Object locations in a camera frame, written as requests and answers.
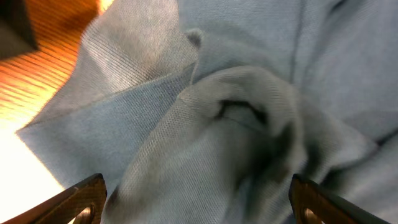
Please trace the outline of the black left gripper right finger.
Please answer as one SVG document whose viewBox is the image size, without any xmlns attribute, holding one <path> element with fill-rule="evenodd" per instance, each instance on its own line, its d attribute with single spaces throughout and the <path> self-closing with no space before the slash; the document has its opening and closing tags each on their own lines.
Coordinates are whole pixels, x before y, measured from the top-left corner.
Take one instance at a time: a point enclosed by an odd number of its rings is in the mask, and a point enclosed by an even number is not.
<svg viewBox="0 0 398 224">
<path fill-rule="evenodd" d="M 389 224 L 299 174 L 292 177 L 289 200 L 297 224 Z"/>
</svg>

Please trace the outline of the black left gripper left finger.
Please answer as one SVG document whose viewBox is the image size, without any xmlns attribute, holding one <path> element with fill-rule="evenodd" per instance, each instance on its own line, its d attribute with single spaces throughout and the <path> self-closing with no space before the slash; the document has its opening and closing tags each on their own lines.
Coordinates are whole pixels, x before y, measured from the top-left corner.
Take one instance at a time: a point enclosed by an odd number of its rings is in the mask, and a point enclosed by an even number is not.
<svg viewBox="0 0 398 224">
<path fill-rule="evenodd" d="M 93 174 L 4 224 L 100 224 L 106 197 L 103 175 Z"/>
</svg>

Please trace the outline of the blue polo shirt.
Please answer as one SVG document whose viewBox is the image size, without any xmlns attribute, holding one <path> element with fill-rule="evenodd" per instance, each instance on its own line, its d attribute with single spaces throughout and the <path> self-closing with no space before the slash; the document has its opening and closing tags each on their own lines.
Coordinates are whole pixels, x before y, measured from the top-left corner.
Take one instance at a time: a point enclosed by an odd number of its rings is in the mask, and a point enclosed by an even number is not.
<svg viewBox="0 0 398 224">
<path fill-rule="evenodd" d="M 117 0 L 18 136 L 103 223 L 288 223 L 302 174 L 397 221 L 397 2 Z"/>
</svg>

